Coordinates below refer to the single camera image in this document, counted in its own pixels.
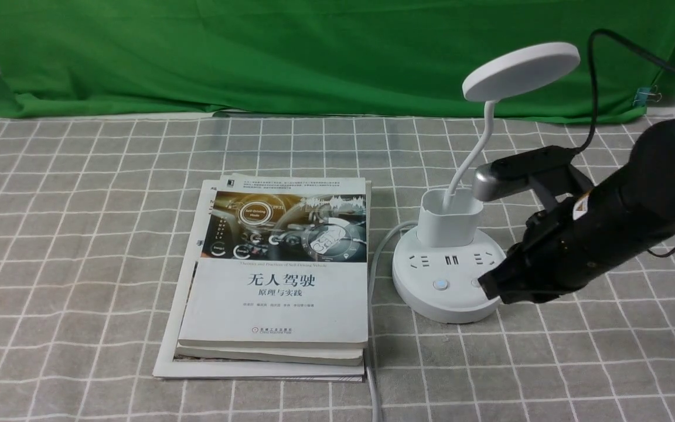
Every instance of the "binder clip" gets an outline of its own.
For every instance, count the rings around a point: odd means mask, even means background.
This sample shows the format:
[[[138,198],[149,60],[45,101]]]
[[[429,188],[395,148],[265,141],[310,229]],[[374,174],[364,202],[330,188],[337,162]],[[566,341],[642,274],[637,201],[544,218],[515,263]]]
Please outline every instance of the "binder clip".
[[[645,107],[648,102],[657,103],[661,101],[663,94],[658,92],[658,86],[643,86],[637,90],[635,100],[632,102],[632,107]]]

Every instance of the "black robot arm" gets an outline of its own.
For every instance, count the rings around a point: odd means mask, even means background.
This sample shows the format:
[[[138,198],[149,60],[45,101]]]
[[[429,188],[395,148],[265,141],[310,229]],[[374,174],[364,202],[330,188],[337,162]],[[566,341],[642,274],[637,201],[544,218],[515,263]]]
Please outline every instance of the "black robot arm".
[[[594,188],[570,165],[574,153],[562,150],[570,151],[546,147],[479,170],[479,199],[534,189],[546,206],[504,262],[479,279],[489,298],[556,299],[675,235],[675,120],[648,128],[629,162]],[[571,197],[557,202],[564,193]]]

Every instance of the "green backdrop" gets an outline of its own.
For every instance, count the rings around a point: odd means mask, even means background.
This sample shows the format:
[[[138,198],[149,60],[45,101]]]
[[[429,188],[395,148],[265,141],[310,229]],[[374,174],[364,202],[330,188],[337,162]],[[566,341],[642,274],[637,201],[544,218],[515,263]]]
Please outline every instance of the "green backdrop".
[[[675,0],[0,0],[0,117],[236,108],[476,117],[464,76],[550,40],[583,63],[499,104],[500,117],[584,122],[585,46],[605,27],[675,63]],[[605,38],[604,122],[641,115],[638,88],[675,79]]]

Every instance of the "book cover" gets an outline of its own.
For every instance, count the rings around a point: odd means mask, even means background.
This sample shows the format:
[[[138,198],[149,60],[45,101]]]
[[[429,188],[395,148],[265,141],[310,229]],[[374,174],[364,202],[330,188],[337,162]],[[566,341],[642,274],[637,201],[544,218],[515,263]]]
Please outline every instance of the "book cover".
[[[220,181],[179,345],[365,347],[365,180]]]
[[[316,382],[361,382],[362,366],[258,362],[220,358],[193,358],[180,355],[180,326],[184,318],[196,262],[202,253],[210,214],[217,195],[218,180],[204,180],[199,192],[195,221],[187,241],[166,331],[156,358],[153,376],[164,379],[262,379]]]

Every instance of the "book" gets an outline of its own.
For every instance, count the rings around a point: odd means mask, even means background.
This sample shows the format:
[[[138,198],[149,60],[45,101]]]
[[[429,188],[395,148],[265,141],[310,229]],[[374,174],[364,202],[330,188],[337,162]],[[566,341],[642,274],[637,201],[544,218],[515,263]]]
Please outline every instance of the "book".
[[[366,181],[220,181],[179,346],[364,348]]]
[[[187,298],[195,274],[195,266],[203,250],[204,238],[210,222],[212,205],[217,195],[218,180],[204,180],[199,192],[195,218],[176,292],[173,297],[166,329],[163,333],[153,376],[163,379],[260,379],[314,382],[362,382],[362,366],[326,364],[258,362],[252,360],[225,360],[195,358],[176,352],[180,326],[184,318]]]
[[[266,362],[316,363],[357,366],[364,363],[364,350],[300,348],[205,348],[176,347],[177,355],[193,358],[262,360]]]

